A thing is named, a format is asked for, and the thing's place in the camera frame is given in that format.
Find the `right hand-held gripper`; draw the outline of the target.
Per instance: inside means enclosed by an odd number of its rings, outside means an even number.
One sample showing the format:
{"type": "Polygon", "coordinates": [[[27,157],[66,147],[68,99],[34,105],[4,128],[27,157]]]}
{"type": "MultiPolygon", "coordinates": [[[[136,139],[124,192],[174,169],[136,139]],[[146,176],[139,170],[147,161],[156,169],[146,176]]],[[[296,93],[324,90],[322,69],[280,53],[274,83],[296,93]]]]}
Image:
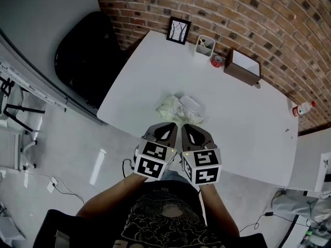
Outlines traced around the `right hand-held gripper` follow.
{"type": "Polygon", "coordinates": [[[195,125],[183,125],[182,149],[182,169],[192,185],[219,181],[222,169],[220,149],[209,132],[195,125]]]}

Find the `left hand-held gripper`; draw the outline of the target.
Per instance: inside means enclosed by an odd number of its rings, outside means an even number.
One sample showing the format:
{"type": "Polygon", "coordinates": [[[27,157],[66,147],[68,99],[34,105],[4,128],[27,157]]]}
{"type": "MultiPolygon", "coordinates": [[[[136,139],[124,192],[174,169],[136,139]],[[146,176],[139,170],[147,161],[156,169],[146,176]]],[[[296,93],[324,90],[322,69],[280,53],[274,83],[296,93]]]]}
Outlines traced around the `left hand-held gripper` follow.
{"type": "Polygon", "coordinates": [[[162,122],[150,126],[135,149],[134,172],[160,180],[177,155],[176,137],[177,125],[174,122],[162,122]]]}

